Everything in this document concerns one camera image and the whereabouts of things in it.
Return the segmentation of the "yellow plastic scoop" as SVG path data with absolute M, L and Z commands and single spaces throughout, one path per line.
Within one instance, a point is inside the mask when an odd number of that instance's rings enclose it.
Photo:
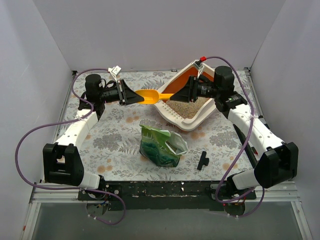
M 143 101 L 138 102 L 139 104 L 153 105 L 160 100 L 169 100 L 173 93 L 160 93 L 155 89 L 140 89 L 135 91 L 136 94 L 143 97 Z

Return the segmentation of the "green litter bag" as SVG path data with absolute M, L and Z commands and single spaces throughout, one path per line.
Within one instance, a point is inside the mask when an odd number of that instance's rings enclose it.
M 189 150 L 187 142 L 174 131 L 140 125 L 139 152 L 158 167 L 175 168 Z

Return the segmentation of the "black bag clip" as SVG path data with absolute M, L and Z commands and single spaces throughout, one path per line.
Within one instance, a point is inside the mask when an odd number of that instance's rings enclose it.
M 208 166 L 210 162 L 210 159 L 207 157 L 207 152 L 202 151 L 198 165 L 197 165 L 197 170 L 201 171 L 203 166 Z

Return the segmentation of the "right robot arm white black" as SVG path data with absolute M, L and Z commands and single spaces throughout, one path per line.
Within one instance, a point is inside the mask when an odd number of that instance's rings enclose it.
M 170 100 L 189 103 L 199 97 L 214 99 L 216 108 L 249 138 L 259 161 L 255 168 L 229 176 L 225 186 L 227 195 L 237 199 L 245 189 L 257 186 L 268 189 L 295 178 L 299 149 L 295 143 L 286 143 L 277 137 L 253 116 L 249 102 L 234 90 L 234 80 L 230 67 L 218 66 L 213 80 L 203 74 L 190 76 L 185 86 Z

